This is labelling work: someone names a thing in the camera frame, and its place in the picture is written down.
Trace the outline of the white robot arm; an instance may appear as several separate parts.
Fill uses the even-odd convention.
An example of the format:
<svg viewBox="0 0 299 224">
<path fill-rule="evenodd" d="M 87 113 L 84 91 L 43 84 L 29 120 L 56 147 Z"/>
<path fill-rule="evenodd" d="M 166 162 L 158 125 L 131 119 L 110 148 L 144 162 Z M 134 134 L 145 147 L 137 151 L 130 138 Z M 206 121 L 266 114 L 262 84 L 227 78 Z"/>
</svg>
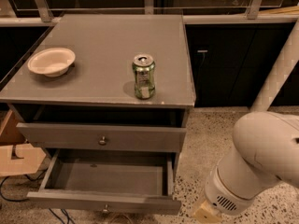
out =
<svg viewBox="0 0 299 224">
<path fill-rule="evenodd" d="M 204 200 L 192 212 L 198 221 L 218 223 L 223 214 L 236 216 L 281 182 L 299 186 L 298 117 L 268 110 L 298 62 L 297 48 L 294 26 L 250 112 L 235 124 L 231 149 L 206 178 Z"/>
</svg>

